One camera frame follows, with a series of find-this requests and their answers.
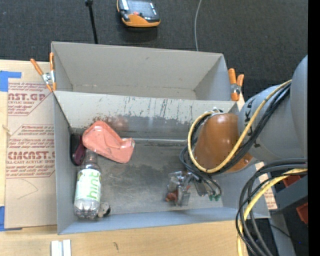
pink object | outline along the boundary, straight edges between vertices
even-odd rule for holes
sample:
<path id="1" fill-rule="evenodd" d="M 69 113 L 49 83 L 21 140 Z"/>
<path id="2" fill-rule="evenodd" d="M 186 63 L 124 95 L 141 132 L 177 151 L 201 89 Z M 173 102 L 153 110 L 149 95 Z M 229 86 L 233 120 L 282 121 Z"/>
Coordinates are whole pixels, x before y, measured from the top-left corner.
<path id="1" fill-rule="evenodd" d="M 109 125 L 100 120 L 84 131 L 82 143 L 87 149 L 121 164 L 129 162 L 135 147 L 132 138 L 120 138 Z"/>

black pole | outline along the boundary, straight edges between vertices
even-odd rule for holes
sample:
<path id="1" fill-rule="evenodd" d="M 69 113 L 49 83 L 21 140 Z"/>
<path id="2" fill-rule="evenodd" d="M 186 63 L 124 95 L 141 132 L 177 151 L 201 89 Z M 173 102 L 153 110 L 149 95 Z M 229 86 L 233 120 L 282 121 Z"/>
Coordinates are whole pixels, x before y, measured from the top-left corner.
<path id="1" fill-rule="evenodd" d="M 94 12 L 92 11 L 92 4 L 93 3 L 94 3 L 94 0 L 85 0 L 85 6 L 87 6 L 89 8 L 94 43 L 97 45 L 98 44 L 98 37 L 97 37 L 97 31 L 96 31 L 96 25 L 95 25 L 95 19 L 94 19 Z"/>

wooden surface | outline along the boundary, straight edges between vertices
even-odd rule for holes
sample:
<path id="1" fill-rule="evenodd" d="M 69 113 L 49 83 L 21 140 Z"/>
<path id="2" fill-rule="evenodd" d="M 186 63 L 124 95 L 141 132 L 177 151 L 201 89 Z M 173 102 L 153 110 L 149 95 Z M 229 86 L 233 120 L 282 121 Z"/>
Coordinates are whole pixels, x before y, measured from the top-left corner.
<path id="1" fill-rule="evenodd" d="M 0 60 L 0 70 L 30 70 L 29 61 Z M 38 81 L 36 72 L 28 77 Z M 4 203 L 7 93 L 0 94 L 0 206 Z M 49 256 L 51 241 L 71 240 L 73 256 L 236 256 L 235 221 L 57 235 L 57 226 L 0 232 L 0 256 Z"/>

gray carpet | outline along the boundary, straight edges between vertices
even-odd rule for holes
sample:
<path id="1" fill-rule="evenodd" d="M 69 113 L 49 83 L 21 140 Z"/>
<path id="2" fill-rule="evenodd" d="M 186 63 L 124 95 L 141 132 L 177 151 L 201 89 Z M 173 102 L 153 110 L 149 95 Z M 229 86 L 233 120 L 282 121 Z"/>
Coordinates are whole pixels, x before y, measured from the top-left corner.
<path id="1" fill-rule="evenodd" d="M 121 22 L 116 0 L 94 0 L 98 43 L 196 51 L 199 0 L 155 3 L 161 24 L 136 31 Z M 307 0 L 203 0 L 196 20 L 198 50 L 223 53 L 227 67 L 244 74 L 248 100 L 291 79 L 308 54 L 308 9 Z M 0 59 L 48 61 L 52 41 L 94 44 L 84 0 L 0 1 Z M 287 215 L 296 255 L 308 255 L 308 226 L 295 211 Z"/>

white plastic piece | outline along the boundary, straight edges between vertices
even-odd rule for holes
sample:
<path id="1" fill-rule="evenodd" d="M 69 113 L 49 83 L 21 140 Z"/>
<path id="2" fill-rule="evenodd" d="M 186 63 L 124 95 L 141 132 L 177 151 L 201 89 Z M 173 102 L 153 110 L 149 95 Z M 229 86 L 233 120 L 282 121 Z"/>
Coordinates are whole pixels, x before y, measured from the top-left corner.
<path id="1" fill-rule="evenodd" d="M 71 256 L 71 240 L 51 241 L 50 256 Z"/>

